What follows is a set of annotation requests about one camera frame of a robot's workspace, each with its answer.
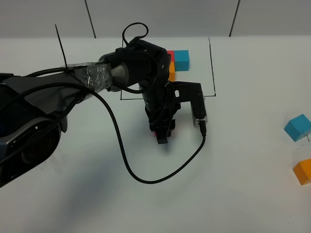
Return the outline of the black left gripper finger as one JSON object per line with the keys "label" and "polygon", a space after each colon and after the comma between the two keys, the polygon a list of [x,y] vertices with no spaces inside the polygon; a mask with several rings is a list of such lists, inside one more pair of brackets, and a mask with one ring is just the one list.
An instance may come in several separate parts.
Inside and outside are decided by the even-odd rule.
{"label": "black left gripper finger", "polygon": [[160,126],[156,128],[156,138],[158,144],[167,144],[168,143],[168,132],[169,128],[166,126]]}

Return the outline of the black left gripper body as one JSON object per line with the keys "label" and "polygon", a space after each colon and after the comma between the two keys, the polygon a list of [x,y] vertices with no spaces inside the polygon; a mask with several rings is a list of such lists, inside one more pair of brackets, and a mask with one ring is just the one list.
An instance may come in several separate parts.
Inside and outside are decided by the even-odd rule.
{"label": "black left gripper body", "polygon": [[155,85],[153,89],[142,94],[152,132],[159,131],[160,125],[167,124],[170,117],[181,108],[181,104],[175,102],[174,92],[173,84],[167,81],[164,86]]}

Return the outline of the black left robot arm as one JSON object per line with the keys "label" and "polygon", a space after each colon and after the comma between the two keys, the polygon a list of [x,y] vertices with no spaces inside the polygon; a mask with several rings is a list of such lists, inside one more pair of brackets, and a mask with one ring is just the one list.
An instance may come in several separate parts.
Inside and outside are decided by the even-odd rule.
{"label": "black left robot arm", "polygon": [[[175,127],[169,81],[171,55],[149,42],[134,39],[97,62],[38,71],[27,76],[0,76],[0,184],[4,186],[47,160],[75,105],[102,90],[143,96],[150,130],[165,144]],[[135,91],[132,85],[138,84]]]}

